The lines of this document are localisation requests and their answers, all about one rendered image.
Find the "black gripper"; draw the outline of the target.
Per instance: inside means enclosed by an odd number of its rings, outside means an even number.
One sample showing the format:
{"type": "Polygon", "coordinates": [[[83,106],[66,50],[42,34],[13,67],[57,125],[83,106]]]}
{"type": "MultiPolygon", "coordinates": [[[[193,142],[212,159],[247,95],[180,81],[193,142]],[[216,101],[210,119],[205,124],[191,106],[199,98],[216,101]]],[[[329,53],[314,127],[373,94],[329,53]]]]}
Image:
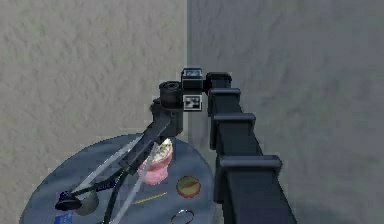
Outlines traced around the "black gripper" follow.
{"type": "Polygon", "coordinates": [[[128,153],[119,162],[123,171],[116,180],[102,222],[102,224],[120,224],[144,183],[148,170],[155,159],[158,145],[167,138],[173,138],[183,131],[183,91],[181,83],[179,81],[163,82],[159,85],[159,90],[160,96],[150,106],[153,121],[143,132],[142,137],[136,137],[120,147],[95,168],[76,188],[62,193],[55,205],[56,209],[67,211],[80,208],[79,196],[95,192],[99,187],[109,184],[109,181],[94,183],[94,180],[114,161],[128,153]],[[135,173],[138,173],[138,179],[119,210],[115,212],[114,209],[121,187],[127,177],[135,173]]]}

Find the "succulent in pink clay pot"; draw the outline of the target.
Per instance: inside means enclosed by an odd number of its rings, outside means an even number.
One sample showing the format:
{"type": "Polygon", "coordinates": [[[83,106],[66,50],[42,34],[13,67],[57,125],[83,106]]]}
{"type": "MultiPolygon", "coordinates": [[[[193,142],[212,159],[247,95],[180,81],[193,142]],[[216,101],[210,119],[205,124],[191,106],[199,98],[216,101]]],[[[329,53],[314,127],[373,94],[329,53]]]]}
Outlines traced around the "succulent in pink clay pot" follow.
{"type": "Polygon", "coordinates": [[[168,166],[173,156],[172,141],[167,138],[160,145],[155,143],[152,147],[150,156],[140,165],[138,169],[139,175],[143,174],[146,163],[152,160],[151,165],[147,169],[144,176],[144,182],[148,185],[160,184],[168,177],[168,166]]]}

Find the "yellow pencil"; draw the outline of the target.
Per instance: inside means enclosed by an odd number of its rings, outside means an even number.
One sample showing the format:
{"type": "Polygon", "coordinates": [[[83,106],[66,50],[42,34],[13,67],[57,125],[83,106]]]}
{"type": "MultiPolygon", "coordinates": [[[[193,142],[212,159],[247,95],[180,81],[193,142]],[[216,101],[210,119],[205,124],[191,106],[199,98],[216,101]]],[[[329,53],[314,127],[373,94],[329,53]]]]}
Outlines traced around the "yellow pencil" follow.
{"type": "Polygon", "coordinates": [[[143,198],[143,199],[137,200],[137,201],[133,202],[132,204],[137,205],[137,204],[145,203],[145,202],[148,202],[150,200],[154,200],[154,199],[160,198],[162,196],[165,196],[166,194],[167,194],[167,192],[163,192],[163,193],[159,193],[159,194],[156,194],[156,195],[152,195],[152,196],[149,196],[147,198],[143,198]]]}

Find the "grey ball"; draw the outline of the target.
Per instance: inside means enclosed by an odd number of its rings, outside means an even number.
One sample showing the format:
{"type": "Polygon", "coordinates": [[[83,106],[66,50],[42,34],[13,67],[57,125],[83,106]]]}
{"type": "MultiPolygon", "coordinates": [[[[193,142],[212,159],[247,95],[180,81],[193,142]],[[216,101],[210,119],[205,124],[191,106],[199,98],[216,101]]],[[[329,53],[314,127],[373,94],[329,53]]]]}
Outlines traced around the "grey ball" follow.
{"type": "Polygon", "coordinates": [[[87,216],[93,213],[98,205],[99,198],[95,191],[87,192],[84,195],[79,196],[81,206],[75,210],[80,216],[87,216]]]}

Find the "blue flat card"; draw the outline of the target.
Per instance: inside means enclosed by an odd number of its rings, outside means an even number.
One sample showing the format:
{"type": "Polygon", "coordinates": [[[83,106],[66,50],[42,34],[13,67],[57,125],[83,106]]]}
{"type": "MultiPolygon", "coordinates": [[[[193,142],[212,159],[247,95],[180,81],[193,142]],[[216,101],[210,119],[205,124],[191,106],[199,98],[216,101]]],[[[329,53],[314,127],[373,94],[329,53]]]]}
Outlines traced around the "blue flat card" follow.
{"type": "Polygon", "coordinates": [[[73,224],[73,213],[68,212],[54,218],[53,224],[73,224]]]}

